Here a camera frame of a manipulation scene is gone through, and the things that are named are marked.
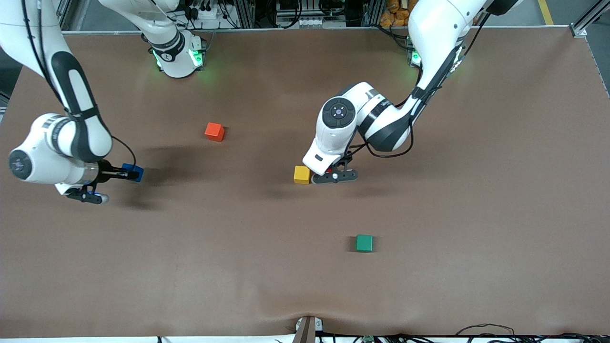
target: yellow cube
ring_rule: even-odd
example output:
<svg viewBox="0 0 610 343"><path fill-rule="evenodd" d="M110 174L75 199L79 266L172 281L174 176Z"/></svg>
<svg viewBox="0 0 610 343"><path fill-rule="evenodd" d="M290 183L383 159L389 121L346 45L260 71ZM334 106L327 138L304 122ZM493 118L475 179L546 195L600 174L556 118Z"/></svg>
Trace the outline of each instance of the yellow cube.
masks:
<svg viewBox="0 0 610 343"><path fill-rule="evenodd" d="M304 165L295 166L295 184L309 184L311 172Z"/></svg>

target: green led light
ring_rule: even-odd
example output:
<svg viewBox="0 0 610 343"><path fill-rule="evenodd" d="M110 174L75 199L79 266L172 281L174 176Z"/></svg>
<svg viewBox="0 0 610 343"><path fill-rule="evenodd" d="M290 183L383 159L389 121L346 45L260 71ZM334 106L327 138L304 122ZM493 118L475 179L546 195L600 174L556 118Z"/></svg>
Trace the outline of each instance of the green led light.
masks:
<svg viewBox="0 0 610 343"><path fill-rule="evenodd" d="M411 56L411 62L413 62L414 64L420 64L422 62L422 59L419 56L419 53L417 53L417 51L415 51L415 50L413 50L413 55Z"/></svg>
<svg viewBox="0 0 610 343"><path fill-rule="evenodd" d="M192 51L191 49L189 49L188 54L190 55L191 59L193 60L193 64L195 64L196 67L202 64L201 53L199 51Z"/></svg>
<svg viewBox="0 0 610 343"><path fill-rule="evenodd" d="M152 54L154 56L154 59L157 60L157 66L159 66L159 68L161 68L161 62L159 62L159 56L157 56L157 53L153 50Z"/></svg>

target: green cube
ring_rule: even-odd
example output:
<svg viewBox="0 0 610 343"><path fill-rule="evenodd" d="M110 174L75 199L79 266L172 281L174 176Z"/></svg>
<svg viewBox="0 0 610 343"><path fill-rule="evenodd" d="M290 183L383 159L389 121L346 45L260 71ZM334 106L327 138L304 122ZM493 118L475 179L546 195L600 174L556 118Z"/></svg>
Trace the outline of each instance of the green cube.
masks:
<svg viewBox="0 0 610 343"><path fill-rule="evenodd" d="M373 252L373 236L368 234L359 234L356 236L356 251L361 253Z"/></svg>

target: gray floor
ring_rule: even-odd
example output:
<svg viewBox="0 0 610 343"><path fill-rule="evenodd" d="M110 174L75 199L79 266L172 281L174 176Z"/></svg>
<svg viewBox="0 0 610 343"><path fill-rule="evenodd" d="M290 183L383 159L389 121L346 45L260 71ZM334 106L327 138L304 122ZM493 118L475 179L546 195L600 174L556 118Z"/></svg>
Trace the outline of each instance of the gray floor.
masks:
<svg viewBox="0 0 610 343"><path fill-rule="evenodd" d="M102 6L98 0L85 0L88 6L85 15L77 23L77 31L137 31L122 15Z"/></svg>
<svg viewBox="0 0 610 343"><path fill-rule="evenodd" d="M537 0L524 0L515 9L502 16L491 16L487 26L541 26L544 17Z"/></svg>
<svg viewBox="0 0 610 343"><path fill-rule="evenodd" d="M547 0L555 25L568 25L580 18L595 0Z"/></svg>
<svg viewBox="0 0 610 343"><path fill-rule="evenodd" d="M0 123L9 104L10 95L21 72L21 64L0 49Z"/></svg>
<svg viewBox="0 0 610 343"><path fill-rule="evenodd" d="M610 87L610 12L606 12L596 23L587 28L587 41L605 83L606 91L608 91L608 87Z"/></svg>

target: robot logo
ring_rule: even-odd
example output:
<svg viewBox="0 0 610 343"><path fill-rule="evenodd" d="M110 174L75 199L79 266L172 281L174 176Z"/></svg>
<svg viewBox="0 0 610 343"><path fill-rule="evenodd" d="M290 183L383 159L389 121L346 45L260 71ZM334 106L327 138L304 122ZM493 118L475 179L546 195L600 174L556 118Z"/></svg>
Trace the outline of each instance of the robot logo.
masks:
<svg viewBox="0 0 610 343"><path fill-rule="evenodd" d="M22 171L24 167L23 163L21 163L21 159L16 159L16 161L13 162L12 165L15 167L14 170L16 172Z"/></svg>

